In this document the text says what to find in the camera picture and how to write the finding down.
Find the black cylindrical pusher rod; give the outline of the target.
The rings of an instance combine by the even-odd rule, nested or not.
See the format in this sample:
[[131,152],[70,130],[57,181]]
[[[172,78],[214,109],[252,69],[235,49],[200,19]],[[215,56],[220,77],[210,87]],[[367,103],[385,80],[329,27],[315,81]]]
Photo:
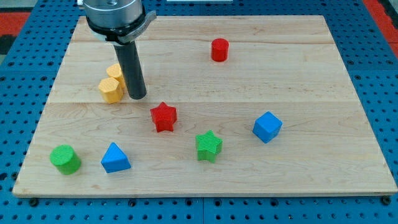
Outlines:
[[128,45],[114,46],[121,71],[123,73],[129,96],[134,100],[146,96],[146,84],[142,74],[141,63],[137,53],[136,43],[133,41]]

